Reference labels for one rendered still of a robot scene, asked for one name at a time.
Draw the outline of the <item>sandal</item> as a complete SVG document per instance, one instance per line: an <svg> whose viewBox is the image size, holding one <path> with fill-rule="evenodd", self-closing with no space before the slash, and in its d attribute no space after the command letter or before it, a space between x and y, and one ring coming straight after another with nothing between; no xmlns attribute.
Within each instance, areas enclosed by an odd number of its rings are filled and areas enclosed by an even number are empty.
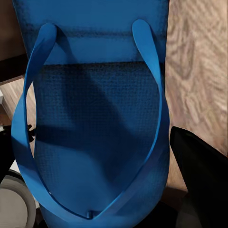
<svg viewBox="0 0 228 228"><path fill-rule="evenodd" d="M48 228L136 227L169 174L170 0L12 2L29 61L11 144Z"/></svg>

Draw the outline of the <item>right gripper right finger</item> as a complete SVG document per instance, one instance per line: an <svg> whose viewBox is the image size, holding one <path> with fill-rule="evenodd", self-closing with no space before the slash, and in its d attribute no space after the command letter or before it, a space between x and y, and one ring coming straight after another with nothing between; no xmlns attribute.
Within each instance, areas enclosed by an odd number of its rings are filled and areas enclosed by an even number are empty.
<svg viewBox="0 0 228 228"><path fill-rule="evenodd" d="M202 228L228 228L228 158L194 133L175 126L170 146Z"/></svg>

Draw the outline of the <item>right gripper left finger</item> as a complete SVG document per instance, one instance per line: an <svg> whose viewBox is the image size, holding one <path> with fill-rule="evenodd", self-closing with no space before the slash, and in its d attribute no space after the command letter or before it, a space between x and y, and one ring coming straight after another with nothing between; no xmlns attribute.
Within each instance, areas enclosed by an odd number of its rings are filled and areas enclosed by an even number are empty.
<svg viewBox="0 0 228 228"><path fill-rule="evenodd" d="M0 183L15 161L12 144L11 129L0 132Z"/></svg>

